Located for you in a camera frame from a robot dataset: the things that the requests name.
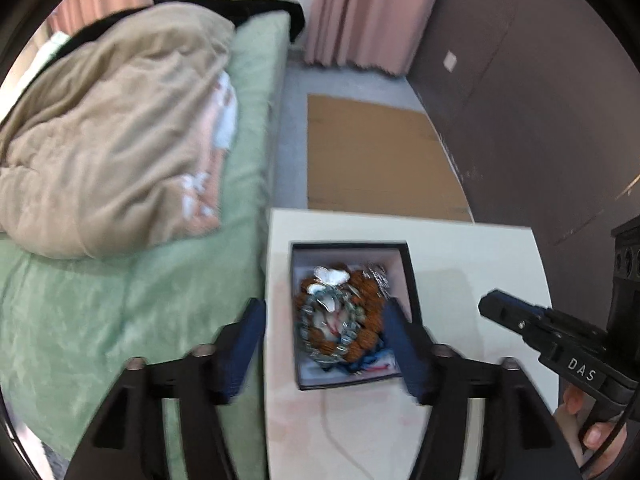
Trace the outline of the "black garment on bed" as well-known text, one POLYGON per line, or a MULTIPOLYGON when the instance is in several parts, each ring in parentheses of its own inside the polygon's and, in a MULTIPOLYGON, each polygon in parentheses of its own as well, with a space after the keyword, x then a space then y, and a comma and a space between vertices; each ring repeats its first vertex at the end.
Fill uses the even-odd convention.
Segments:
MULTIPOLYGON (((306 18, 302 5, 291 0, 184 0, 184 3, 190 6, 190 8, 200 6, 201 8, 219 14, 230 21, 235 27, 243 25, 250 18, 254 18, 254 16, 260 14, 280 11, 286 12, 290 17, 288 36, 290 37, 291 44, 298 38, 306 26, 306 18)), ((129 18, 131 15, 148 9, 159 8, 160 6, 167 6, 167 2, 153 4, 152 6, 126 9, 107 15, 105 18, 100 18, 83 27, 81 30, 78 30, 78 32, 75 32, 65 44, 58 48, 52 58, 50 58, 50 62, 55 63, 82 47, 84 44, 96 41, 124 18, 129 18)))

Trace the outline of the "white wall socket plate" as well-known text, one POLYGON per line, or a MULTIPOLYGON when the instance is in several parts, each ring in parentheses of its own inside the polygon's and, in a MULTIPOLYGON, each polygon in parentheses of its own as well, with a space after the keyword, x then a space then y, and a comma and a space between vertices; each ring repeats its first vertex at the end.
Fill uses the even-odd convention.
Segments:
POLYGON ((454 52, 448 51, 442 64, 444 64, 444 67, 446 68, 446 70, 448 70, 449 73, 452 73, 457 65, 457 62, 457 55, 455 55, 454 52))

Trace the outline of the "black jewelry box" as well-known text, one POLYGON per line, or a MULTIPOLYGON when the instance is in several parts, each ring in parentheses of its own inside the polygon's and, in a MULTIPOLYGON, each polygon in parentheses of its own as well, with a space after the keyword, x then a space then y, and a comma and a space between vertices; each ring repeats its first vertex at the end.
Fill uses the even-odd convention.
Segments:
POLYGON ((290 277, 297 387, 302 391, 380 382, 399 375, 383 307, 395 299, 422 321, 405 242, 294 242, 290 277))

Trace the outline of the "flat brown cardboard sheet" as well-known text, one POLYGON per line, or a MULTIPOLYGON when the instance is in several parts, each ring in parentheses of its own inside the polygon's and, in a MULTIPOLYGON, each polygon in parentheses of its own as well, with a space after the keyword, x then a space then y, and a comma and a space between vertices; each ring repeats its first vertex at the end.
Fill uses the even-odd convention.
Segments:
POLYGON ((472 219, 427 114, 311 94, 307 117, 309 208, 472 219))

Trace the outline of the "green bed sheet mattress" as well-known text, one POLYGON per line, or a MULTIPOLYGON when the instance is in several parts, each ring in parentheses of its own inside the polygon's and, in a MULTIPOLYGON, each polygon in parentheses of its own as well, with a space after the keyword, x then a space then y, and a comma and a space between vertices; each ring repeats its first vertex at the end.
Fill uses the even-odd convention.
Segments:
POLYGON ((58 455, 73 456, 127 359, 181 358, 262 296, 289 28, 284 12, 260 14, 232 41, 239 122, 217 231, 106 260, 43 259, 2 240, 2 392, 58 455))

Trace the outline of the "beige blanket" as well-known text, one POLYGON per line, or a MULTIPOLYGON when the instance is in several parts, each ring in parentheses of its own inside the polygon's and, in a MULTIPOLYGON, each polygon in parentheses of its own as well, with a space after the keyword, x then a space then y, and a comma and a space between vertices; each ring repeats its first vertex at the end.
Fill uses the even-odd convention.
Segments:
POLYGON ((71 259, 217 229, 234 35, 204 6, 163 3, 46 68, 1 127, 2 233, 71 259))

